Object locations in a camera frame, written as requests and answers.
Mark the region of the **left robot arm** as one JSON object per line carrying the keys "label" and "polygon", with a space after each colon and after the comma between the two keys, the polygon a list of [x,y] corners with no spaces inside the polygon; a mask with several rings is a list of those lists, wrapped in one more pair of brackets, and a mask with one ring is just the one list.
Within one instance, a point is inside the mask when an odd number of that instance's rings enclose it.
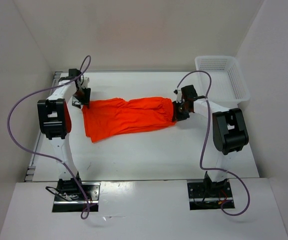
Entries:
{"label": "left robot arm", "polygon": [[74,107],[88,108],[91,95],[88,83],[89,78],[72,68],[67,77],[59,79],[58,88],[47,99],[37,102],[40,130],[50,141],[58,159],[59,181],[55,191],[59,198],[66,201],[79,200],[84,193],[69,145],[72,123],[67,102],[72,99]]}

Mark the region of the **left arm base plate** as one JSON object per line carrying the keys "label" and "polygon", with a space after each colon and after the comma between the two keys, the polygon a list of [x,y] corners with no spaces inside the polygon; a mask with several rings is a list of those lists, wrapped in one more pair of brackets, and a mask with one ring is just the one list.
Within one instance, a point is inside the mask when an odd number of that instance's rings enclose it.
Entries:
{"label": "left arm base plate", "polygon": [[[82,182],[82,187],[90,202],[90,212],[98,212],[100,182]],[[71,213],[82,212],[87,205],[82,193],[65,193],[60,192],[59,187],[46,186],[45,189],[54,195],[53,213]]]}

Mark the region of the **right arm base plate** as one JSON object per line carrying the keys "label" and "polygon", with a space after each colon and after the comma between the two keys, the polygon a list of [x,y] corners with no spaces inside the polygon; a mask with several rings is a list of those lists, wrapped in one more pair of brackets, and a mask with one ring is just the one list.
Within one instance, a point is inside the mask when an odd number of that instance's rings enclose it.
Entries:
{"label": "right arm base plate", "polygon": [[202,180],[187,181],[189,207],[191,211],[234,209],[235,204],[230,183],[218,190],[206,190]]}

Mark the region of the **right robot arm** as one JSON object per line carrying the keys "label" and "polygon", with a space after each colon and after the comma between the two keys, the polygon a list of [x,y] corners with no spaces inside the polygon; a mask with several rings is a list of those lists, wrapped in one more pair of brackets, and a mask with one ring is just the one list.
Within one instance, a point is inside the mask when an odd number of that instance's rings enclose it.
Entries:
{"label": "right robot arm", "polygon": [[[207,118],[206,136],[202,146],[200,168],[205,171],[203,191],[213,197],[224,189],[228,182],[228,171],[235,152],[249,142],[244,116],[239,108],[227,108],[199,96],[194,86],[188,85],[174,90],[173,121],[183,121],[197,113]],[[206,147],[216,150],[216,163],[204,166]]]}

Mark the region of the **orange shorts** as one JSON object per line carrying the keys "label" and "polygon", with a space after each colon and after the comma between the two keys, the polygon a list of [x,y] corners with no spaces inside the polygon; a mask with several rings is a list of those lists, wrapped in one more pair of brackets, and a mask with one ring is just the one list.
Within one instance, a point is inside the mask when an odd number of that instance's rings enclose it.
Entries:
{"label": "orange shorts", "polygon": [[171,99],[155,96],[126,101],[122,98],[94,100],[82,108],[85,135],[93,143],[115,135],[157,131],[172,127]]}

